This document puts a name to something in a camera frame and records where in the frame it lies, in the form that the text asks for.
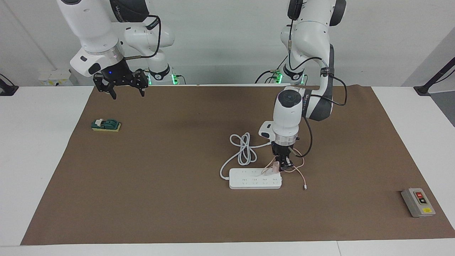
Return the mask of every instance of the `brown mat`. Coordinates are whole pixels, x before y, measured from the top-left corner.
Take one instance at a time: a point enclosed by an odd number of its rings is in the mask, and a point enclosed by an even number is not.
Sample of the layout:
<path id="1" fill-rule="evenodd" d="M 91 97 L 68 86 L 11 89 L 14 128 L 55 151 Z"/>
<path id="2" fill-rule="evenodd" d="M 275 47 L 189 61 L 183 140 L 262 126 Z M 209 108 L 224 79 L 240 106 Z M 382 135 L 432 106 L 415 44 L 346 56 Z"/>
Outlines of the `brown mat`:
<path id="1" fill-rule="evenodd" d="M 218 176 L 237 147 L 271 120 L 279 87 L 152 87 L 94 91 L 44 193 L 22 245 L 329 241 L 455 237 L 455 231 L 369 87 L 310 121 L 314 146 L 278 190 L 231 190 Z M 335 88 L 341 100 L 343 89 Z M 115 118 L 120 132 L 94 132 Z M 297 148 L 308 132 L 301 122 Z M 256 150 L 263 167 L 270 147 Z M 225 169 L 238 167 L 233 160 Z M 399 191 L 421 187 L 436 215 L 412 218 Z"/>

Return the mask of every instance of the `gray floor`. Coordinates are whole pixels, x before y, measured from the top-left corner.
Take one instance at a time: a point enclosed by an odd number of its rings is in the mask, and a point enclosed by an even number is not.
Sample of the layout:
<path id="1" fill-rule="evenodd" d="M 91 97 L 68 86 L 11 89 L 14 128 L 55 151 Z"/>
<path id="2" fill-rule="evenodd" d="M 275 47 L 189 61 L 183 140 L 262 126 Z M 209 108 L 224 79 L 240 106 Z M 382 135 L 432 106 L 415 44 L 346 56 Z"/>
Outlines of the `gray floor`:
<path id="1" fill-rule="evenodd" d="M 432 93 L 431 98 L 455 127 L 455 92 Z"/>

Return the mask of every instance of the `wall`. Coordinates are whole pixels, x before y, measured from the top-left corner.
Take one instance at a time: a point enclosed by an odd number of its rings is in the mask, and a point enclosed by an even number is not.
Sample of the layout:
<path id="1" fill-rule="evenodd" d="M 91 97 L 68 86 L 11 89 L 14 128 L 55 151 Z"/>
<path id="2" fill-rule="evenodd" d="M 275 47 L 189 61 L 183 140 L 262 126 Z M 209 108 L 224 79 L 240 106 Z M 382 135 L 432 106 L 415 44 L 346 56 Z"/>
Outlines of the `wall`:
<path id="1" fill-rule="evenodd" d="M 403 86 L 420 86 L 430 80 L 442 67 L 455 57 L 455 28 L 444 38 L 444 40 L 432 51 L 432 53 L 420 64 L 412 75 L 404 82 Z M 444 81 L 433 85 L 429 92 L 455 91 L 455 74 Z"/>
<path id="2" fill-rule="evenodd" d="M 55 0 L 0 0 L 16 23 L 36 42 L 25 51 L 16 29 L 2 25 L 0 71 L 21 85 L 37 85 L 36 72 L 27 76 L 18 68 L 69 68 L 80 48 Z M 155 0 L 157 14 L 176 34 L 165 48 L 169 62 L 188 83 L 251 83 L 264 70 L 275 68 L 286 56 L 279 39 L 289 23 L 288 0 Z M 401 86 L 452 30 L 455 2 L 451 0 L 348 0 L 340 25 L 330 29 L 338 77 L 348 84 Z M 0 16 L 0 24 L 14 19 Z M 115 23 L 119 35 L 127 25 Z M 126 54 L 136 54 L 126 49 Z M 11 56 L 17 58 L 10 64 Z M 131 61 L 132 67 L 145 62 Z M 309 84 L 318 68 L 308 68 Z"/>

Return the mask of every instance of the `power strip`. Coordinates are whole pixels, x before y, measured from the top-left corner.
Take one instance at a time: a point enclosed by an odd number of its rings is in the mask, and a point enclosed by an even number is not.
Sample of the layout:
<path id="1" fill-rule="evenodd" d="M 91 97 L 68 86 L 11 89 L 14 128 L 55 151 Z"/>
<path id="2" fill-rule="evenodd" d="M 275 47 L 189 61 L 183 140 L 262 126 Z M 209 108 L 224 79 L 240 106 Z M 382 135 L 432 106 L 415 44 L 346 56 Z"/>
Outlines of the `power strip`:
<path id="1" fill-rule="evenodd" d="M 231 189 L 279 189 L 281 174 L 271 169 L 261 174 L 263 168 L 232 168 L 229 170 L 229 187 Z"/>

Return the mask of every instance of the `gray electrical box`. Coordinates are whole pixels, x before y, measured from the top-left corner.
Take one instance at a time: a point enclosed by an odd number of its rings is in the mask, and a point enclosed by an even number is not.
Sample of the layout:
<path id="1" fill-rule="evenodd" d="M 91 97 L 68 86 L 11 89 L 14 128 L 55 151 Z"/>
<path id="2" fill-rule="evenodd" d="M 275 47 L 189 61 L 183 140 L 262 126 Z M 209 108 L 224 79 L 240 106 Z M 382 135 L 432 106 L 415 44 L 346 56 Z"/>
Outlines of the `gray electrical box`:
<path id="1" fill-rule="evenodd" d="M 401 196 L 414 218 L 436 214 L 422 189 L 406 189 L 401 192 Z"/>

